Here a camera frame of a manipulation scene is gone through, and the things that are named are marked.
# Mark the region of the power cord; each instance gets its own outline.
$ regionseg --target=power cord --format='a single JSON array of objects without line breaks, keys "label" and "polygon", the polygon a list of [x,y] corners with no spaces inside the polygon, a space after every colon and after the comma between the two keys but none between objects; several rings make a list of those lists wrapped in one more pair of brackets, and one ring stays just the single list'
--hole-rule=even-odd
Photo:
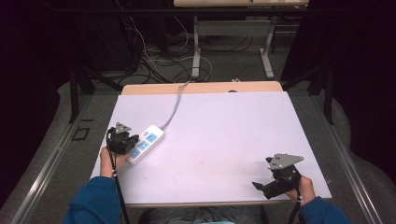
[{"label": "power cord", "polygon": [[163,126],[160,127],[161,130],[164,131],[164,130],[166,129],[166,127],[167,127],[167,126],[169,125],[169,123],[171,122],[173,116],[176,114],[178,105],[179,105],[179,103],[180,103],[181,92],[184,90],[184,88],[185,88],[189,83],[190,83],[190,82],[187,81],[186,83],[184,83],[183,85],[180,85],[180,86],[178,87],[177,101],[176,101],[175,107],[174,107],[173,112],[172,112],[171,116],[169,117],[168,121],[166,121],[165,124],[164,124]]}]

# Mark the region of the black curtain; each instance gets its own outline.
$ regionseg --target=black curtain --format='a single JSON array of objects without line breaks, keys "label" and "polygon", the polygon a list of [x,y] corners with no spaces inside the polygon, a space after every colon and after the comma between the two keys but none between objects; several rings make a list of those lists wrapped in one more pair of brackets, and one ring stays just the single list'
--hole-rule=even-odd
[{"label": "black curtain", "polygon": [[[311,0],[308,7],[337,8],[352,1]],[[351,125],[351,150],[396,182],[396,20],[391,1],[356,1],[357,18],[303,18],[282,80],[290,81],[321,63],[329,52],[335,69],[334,98]],[[347,29],[346,44],[334,40]]]},{"label": "black curtain", "polygon": [[39,1],[2,1],[0,10],[2,206],[54,118],[68,70]]}]

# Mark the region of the hand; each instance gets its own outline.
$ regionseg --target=hand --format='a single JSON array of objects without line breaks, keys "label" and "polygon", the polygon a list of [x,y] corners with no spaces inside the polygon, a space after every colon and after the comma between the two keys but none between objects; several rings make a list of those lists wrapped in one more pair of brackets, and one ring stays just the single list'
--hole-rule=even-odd
[{"label": "hand", "polygon": [[[116,155],[111,153],[113,156],[113,161],[116,163],[116,170],[122,168],[125,160],[131,156],[131,152],[125,155]],[[100,175],[113,178],[113,166],[111,165],[110,155],[108,154],[107,147],[103,147],[100,152]]]},{"label": "hand", "polygon": [[[303,196],[303,201],[301,202],[301,206],[304,206],[314,200],[317,196],[314,191],[314,184],[312,180],[308,177],[301,176],[300,180],[300,193]],[[286,192],[289,198],[296,202],[297,201],[297,191],[295,189]]]}]

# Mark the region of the desk leg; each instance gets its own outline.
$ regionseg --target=desk leg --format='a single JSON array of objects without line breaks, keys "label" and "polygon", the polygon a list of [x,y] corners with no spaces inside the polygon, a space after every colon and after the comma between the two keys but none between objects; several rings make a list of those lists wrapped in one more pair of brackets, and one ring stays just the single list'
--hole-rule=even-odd
[{"label": "desk leg", "polygon": [[265,41],[265,47],[264,49],[260,49],[260,55],[262,56],[262,64],[264,65],[265,75],[267,75],[267,78],[270,80],[274,79],[274,73],[270,64],[270,59],[268,58],[268,51],[271,48],[271,40],[274,35],[275,25],[276,17],[272,17],[271,24],[268,27],[268,36]]},{"label": "desk leg", "polygon": [[199,35],[198,35],[198,18],[194,17],[194,59],[192,61],[191,78],[198,78],[201,50],[199,48]]}]

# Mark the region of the person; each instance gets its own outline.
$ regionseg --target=person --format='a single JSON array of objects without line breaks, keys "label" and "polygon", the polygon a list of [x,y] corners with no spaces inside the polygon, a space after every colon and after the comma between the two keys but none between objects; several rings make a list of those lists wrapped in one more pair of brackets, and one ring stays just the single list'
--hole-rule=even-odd
[{"label": "person", "polygon": [[[130,156],[113,155],[117,170]],[[85,186],[78,190],[74,199],[69,203],[69,209],[64,218],[68,223],[120,223],[120,196],[116,183],[109,153],[103,147],[100,153],[100,176],[92,178]],[[319,223],[351,223],[344,212],[336,205],[324,201],[316,196],[312,180],[302,175],[300,192],[303,196],[300,216],[306,224]],[[292,201],[296,201],[297,191],[286,192]],[[160,223],[261,223],[259,210],[262,206],[232,206],[206,208],[159,208],[148,210],[150,224]]]}]

